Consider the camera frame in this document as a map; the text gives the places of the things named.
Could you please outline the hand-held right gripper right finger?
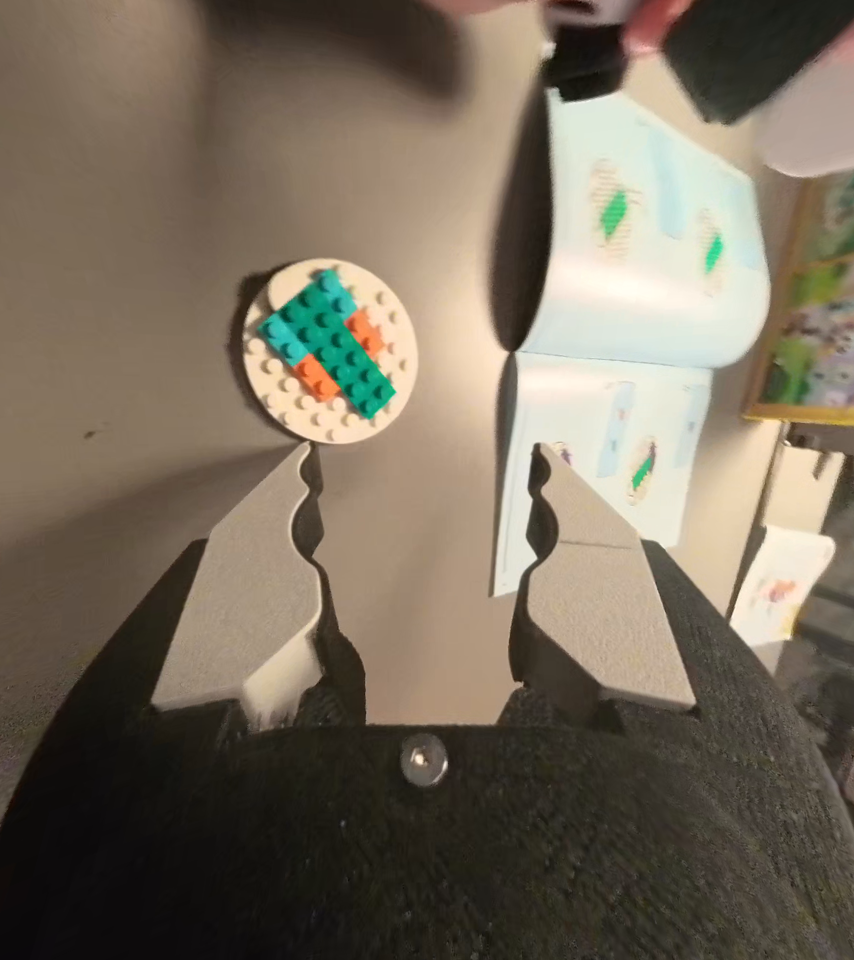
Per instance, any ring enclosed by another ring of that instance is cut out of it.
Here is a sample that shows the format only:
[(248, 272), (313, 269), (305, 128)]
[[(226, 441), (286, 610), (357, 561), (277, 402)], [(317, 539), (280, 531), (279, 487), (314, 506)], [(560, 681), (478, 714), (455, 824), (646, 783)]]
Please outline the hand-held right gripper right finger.
[(605, 702), (687, 714), (697, 700), (636, 530), (547, 444), (530, 459), (510, 671), (576, 723)]

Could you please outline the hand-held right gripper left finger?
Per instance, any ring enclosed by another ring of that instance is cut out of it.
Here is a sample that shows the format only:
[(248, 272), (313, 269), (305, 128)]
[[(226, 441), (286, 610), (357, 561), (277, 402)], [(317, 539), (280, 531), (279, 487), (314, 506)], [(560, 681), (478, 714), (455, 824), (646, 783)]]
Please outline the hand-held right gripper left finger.
[(259, 732), (288, 725), (320, 680), (320, 575), (293, 529), (311, 453), (297, 446), (212, 529), (150, 699), (157, 711), (236, 701)]

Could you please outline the lego instruction booklet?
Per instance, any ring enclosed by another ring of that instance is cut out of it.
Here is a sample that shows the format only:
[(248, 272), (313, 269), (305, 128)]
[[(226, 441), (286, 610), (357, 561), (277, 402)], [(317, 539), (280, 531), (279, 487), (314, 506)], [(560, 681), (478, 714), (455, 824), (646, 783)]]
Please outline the lego instruction booklet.
[(680, 540), (713, 374), (755, 343), (770, 282), (752, 180), (624, 93), (545, 94), (552, 227), (507, 364), (491, 574), (517, 591), (531, 452), (553, 447), (641, 538)]

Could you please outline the round white lego model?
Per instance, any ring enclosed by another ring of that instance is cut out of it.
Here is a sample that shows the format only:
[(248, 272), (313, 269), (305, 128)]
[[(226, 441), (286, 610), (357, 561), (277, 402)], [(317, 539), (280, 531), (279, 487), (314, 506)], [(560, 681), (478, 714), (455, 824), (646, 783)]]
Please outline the round white lego model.
[(414, 327), (394, 291), (334, 258), (270, 277), (246, 312), (241, 359), (276, 425), (328, 446), (383, 433), (408, 405), (419, 368)]

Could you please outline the colourful lego box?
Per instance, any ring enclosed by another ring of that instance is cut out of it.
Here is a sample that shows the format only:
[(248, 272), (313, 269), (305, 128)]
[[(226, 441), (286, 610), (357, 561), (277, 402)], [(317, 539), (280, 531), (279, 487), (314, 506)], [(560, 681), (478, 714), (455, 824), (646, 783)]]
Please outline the colourful lego box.
[(792, 227), (743, 415), (854, 427), (854, 169), (806, 181)]

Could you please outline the person's left hand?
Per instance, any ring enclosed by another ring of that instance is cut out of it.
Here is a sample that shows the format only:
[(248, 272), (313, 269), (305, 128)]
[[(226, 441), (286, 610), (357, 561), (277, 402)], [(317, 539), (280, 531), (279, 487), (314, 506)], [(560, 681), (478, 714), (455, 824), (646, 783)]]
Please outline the person's left hand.
[(625, 21), (623, 45), (632, 58), (658, 53), (673, 24), (693, 1), (642, 1)]

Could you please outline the white leaflet with orange print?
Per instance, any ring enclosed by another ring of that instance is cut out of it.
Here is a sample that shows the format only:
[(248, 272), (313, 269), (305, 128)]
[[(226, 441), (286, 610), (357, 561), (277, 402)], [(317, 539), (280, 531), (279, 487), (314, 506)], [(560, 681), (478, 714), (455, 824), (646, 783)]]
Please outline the white leaflet with orange print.
[(746, 552), (745, 573), (728, 617), (731, 629), (752, 648), (790, 640), (836, 548), (828, 535), (763, 525)]

